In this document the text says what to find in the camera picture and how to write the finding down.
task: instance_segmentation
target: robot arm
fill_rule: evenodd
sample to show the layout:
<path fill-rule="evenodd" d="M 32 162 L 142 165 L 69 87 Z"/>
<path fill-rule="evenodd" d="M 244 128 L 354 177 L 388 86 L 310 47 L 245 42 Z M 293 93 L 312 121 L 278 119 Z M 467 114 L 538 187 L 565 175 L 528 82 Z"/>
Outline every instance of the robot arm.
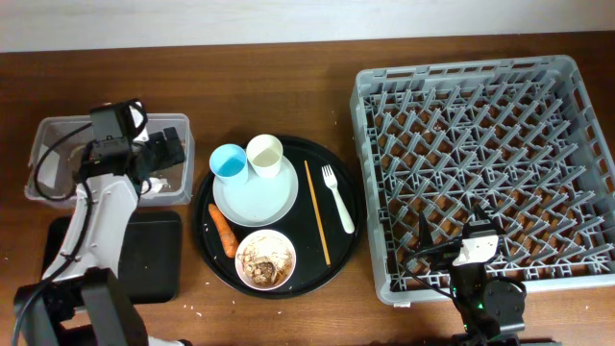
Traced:
<path fill-rule="evenodd" d="M 73 217 L 60 253 L 42 282 L 20 287 L 15 295 L 13 345 L 22 322 L 24 337 L 32 345 L 79 345 L 94 340 L 114 345 L 181 345 L 148 337 L 119 286 L 117 273 L 126 226 L 141 186 L 149 183 L 151 172 L 184 162 L 184 148 L 174 128 L 147 134 L 147 114 L 138 100 L 94 109 L 90 117 L 95 139 L 86 145 L 75 175 Z M 73 330 L 62 326 L 62 321 L 84 309 L 90 326 Z"/>
<path fill-rule="evenodd" d="M 87 179 L 93 201 L 86 238 L 79 253 L 68 268 L 54 279 L 60 282 L 78 278 L 89 268 L 109 268 L 118 275 L 117 263 L 124 242 L 126 225 L 136 209 L 138 195 L 128 176 L 105 174 Z M 87 213 L 87 196 L 84 186 L 77 186 L 77 204 L 70 220 L 60 253 L 45 270 L 46 279 L 66 261 L 66 256 L 75 248 Z"/>
<path fill-rule="evenodd" d="M 503 235 L 504 230 L 476 206 L 474 220 L 464 225 L 461 235 L 433 245 L 427 219 L 419 214 L 419 249 L 404 260 L 404 266 L 424 256 L 431 270 L 449 273 L 450 293 L 441 294 L 453 300 L 466 330 L 454 337 L 455 345 L 519 345 L 516 334 L 525 328 L 525 286 L 505 277 L 489 278 L 485 268 L 500 254 Z"/>

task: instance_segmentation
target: blue cup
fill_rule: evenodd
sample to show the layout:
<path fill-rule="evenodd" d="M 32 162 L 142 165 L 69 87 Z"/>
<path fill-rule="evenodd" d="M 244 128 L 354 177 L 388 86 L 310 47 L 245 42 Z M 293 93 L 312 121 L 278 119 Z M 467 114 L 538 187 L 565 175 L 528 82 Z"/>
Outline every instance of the blue cup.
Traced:
<path fill-rule="evenodd" d="M 243 185 L 248 181 L 248 157 L 238 145 L 219 146 L 209 157 L 209 169 L 226 185 Z"/>

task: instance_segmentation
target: clear plastic container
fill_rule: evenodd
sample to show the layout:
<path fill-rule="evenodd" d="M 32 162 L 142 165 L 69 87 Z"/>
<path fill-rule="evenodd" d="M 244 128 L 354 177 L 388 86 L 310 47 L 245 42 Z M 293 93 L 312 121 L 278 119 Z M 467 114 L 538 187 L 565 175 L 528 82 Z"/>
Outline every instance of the clear plastic container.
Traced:
<path fill-rule="evenodd" d="M 165 128 L 177 129 L 184 146 L 185 162 L 173 167 L 152 172 L 151 177 L 160 179 L 165 184 L 159 191 L 141 195 L 140 207 L 163 207 L 187 205 L 192 196 L 192 179 L 194 175 L 194 138 L 190 131 L 190 122 L 184 114 L 148 114 L 146 125 L 148 134 L 160 132 Z M 38 125 L 37 136 L 32 147 L 28 166 L 34 172 L 38 159 L 54 142 L 69 132 L 89 122 L 89 115 L 59 116 L 43 119 Z M 50 155 L 43 164 L 38 180 L 43 191 L 52 196 L 63 196 L 73 186 L 72 172 L 79 168 L 81 151 L 93 139 L 92 128 L 85 129 L 69 138 Z M 41 201 L 55 208 L 72 208 L 75 197 L 63 202 L 47 201 L 34 189 L 31 173 L 25 186 L 25 195 L 33 201 Z"/>

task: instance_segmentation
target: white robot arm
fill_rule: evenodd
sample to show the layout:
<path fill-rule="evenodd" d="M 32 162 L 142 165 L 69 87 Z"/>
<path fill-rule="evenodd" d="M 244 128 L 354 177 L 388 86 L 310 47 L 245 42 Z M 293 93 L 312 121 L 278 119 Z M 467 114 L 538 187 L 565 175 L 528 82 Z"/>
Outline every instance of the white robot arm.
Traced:
<path fill-rule="evenodd" d="M 39 284 L 20 287 L 12 344 L 19 331 L 31 345 L 186 345 L 149 337 L 117 281 L 124 234 L 143 183 L 155 170 L 182 163 L 184 149 L 174 128 L 148 136 L 147 114 L 138 100 L 90 111 L 95 139 L 86 145 L 76 175 L 76 207 L 61 250 Z M 84 130 L 86 125 L 52 145 Z M 45 196 L 51 200 L 67 197 Z M 67 330 L 62 321 L 87 310 L 91 325 Z"/>

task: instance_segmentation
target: carrot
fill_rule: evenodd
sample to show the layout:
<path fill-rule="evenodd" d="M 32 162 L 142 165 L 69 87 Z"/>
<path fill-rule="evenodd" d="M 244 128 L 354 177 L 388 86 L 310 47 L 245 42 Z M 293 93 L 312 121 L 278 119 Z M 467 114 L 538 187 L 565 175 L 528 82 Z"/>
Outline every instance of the carrot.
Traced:
<path fill-rule="evenodd" d="M 218 229 L 218 234 L 220 235 L 220 241 L 222 241 L 224 253 L 227 257 L 231 259 L 234 258 L 234 255 L 237 253 L 237 248 L 239 247 L 239 242 L 234 236 L 233 231 L 231 231 L 231 227 L 229 227 L 227 220 L 224 218 L 224 215 L 220 212 L 218 207 L 213 204 L 209 205 L 209 215 L 211 215 L 215 228 Z"/>

